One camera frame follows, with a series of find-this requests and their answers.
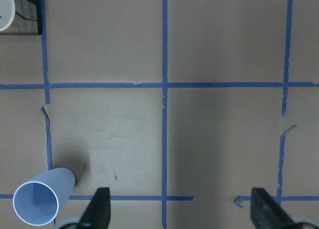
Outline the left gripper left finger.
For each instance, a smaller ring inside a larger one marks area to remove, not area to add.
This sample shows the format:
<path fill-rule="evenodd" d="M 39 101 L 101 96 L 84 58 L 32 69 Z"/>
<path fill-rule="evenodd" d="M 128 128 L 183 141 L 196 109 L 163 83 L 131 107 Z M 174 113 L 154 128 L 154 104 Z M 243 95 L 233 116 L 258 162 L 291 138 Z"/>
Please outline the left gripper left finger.
<path fill-rule="evenodd" d="M 79 229 L 107 229 L 111 219 L 110 189 L 98 188 L 77 223 Z"/>

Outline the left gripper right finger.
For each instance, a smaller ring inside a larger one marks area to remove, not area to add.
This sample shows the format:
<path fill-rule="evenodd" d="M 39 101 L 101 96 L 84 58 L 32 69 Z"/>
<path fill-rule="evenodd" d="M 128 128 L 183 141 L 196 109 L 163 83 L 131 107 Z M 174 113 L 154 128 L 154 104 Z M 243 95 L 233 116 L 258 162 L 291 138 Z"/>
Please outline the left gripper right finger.
<path fill-rule="evenodd" d="M 264 188 L 251 190 L 250 218 L 256 229 L 292 229 L 295 226 Z"/>

